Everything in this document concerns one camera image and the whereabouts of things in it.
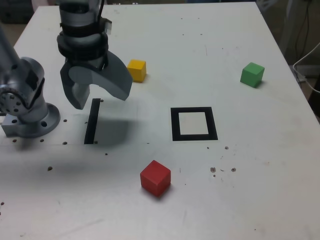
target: metal pole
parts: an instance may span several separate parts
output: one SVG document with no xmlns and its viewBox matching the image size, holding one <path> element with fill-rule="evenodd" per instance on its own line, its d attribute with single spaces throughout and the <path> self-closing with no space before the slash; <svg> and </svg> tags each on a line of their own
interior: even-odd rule
<svg viewBox="0 0 320 240">
<path fill-rule="evenodd" d="M 0 72 L 9 71 L 20 65 L 20 58 L 0 26 Z"/>
</svg>

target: cube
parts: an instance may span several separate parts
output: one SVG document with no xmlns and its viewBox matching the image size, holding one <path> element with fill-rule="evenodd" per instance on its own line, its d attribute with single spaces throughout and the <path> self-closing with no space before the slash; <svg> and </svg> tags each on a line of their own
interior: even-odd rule
<svg viewBox="0 0 320 240">
<path fill-rule="evenodd" d="M 142 83 L 145 80 L 147 74 L 147 64 L 145 61 L 132 59 L 127 68 L 134 82 Z"/>
<path fill-rule="evenodd" d="M 171 184 L 171 171 L 153 160 L 140 173 L 141 186 L 149 193 L 160 197 Z"/>
<path fill-rule="evenodd" d="M 241 74 L 240 82 L 250 87 L 256 88 L 262 81 L 265 68 L 253 62 L 250 62 Z"/>
</svg>

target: green cube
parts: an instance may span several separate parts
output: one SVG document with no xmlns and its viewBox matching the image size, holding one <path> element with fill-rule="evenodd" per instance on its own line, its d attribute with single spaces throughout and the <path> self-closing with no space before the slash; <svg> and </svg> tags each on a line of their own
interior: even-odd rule
<svg viewBox="0 0 320 240">
<path fill-rule="evenodd" d="M 241 74 L 240 82 L 250 87 L 256 88 L 262 81 L 265 68 L 253 62 L 250 62 L 243 70 Z"/>
</svg>

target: robotic arm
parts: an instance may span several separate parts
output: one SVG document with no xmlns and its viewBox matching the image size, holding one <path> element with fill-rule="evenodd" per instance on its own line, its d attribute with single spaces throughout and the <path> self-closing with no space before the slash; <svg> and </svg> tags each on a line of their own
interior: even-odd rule
<svg viewBox="0 0 320 240">
<path fill-rule="evenodd" d="M 76 109 L 83 109 L 90 84 L 126 100 L 133 79 L 124 63 L 108 51 L 107 29 L 111 21 L 102 18 L 104 0 L 64 0 L 60 4 L 62 32 L 58 49 L 66 58 L 60 74 L 64 93 Z"/>
<path fill-rule="evenodd" d="M 58 49 L 65 57 L 60 74 L 64 93 L 76 109 L 83 109 L 90 84 L 126 100 L 133 79 L 124 63 L 108 51 L 107 29 L 102 18 L 104 0 L 63 0 L 60 4 L 62 32 Z M 19 58 L 0 27 L 0 107 L 6 117 L 7 137 L 35 138 L 58 125 L 59 110 L 43 97 L 45 72 L 32 58 Z"/>
</svg>

